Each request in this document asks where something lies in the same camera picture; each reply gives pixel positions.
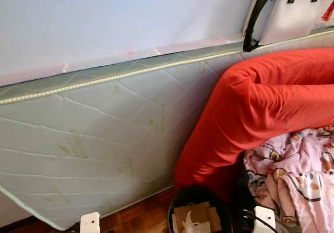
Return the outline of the large red cushion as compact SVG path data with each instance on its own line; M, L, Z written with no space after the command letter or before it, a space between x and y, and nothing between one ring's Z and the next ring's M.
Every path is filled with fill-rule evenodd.
M334 49L243 60L223 73L210 94L177 160L174 187L202 186L229 202L241 153L275 136L333 121Z

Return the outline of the pink cartoon print blanket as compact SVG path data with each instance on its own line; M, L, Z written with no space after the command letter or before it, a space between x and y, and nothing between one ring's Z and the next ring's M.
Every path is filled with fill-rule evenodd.
M244 153L248 189L277 233L334 232L334 127L306 128Z

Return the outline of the red tassel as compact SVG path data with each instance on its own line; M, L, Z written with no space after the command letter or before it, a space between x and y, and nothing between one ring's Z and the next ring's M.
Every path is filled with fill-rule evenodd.
M328 22L331 19L332 12L334 10L334 2L331 2L331 4L327 7L324 14L320 17L320 19L324 22Z

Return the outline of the grey-green quilted mattress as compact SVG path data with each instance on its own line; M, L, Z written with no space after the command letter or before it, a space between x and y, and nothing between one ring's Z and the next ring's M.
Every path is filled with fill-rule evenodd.
M227 43L0 85L0 231L65 230L173 186L220 76L267 53L332 47L332 28L244 52Z

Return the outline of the black round waste bin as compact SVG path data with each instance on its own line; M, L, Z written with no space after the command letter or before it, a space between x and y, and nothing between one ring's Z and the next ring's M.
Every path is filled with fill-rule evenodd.
M186 188L180 188L176 191L176 195L172 198L167 212L169 233L176 233L173 216L175 215L175 209L177 207L190 206L205 202L208 202L210 206L213 206L217 210L217 217L222 223L222 230L215 231L214 233L234 233L234 226L229 207L227 207L227 205L220 200L214 192L203 186L188 186Z

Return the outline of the brown cardboard piece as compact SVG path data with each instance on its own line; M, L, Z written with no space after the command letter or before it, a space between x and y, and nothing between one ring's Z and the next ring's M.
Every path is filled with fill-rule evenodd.
M215 207L210 206L209 202L203 202L174 208L170 216L174 233L182 233L182 221L188 211L192 212L192 220L200 224L201 233L218 233L223 229Z

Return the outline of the white crumpled paper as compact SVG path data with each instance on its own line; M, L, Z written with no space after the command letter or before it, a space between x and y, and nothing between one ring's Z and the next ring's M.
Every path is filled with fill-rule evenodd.
M182 233L201 233L199 223L195 223L192 219L192 211L188 211L185 219L182 221Z

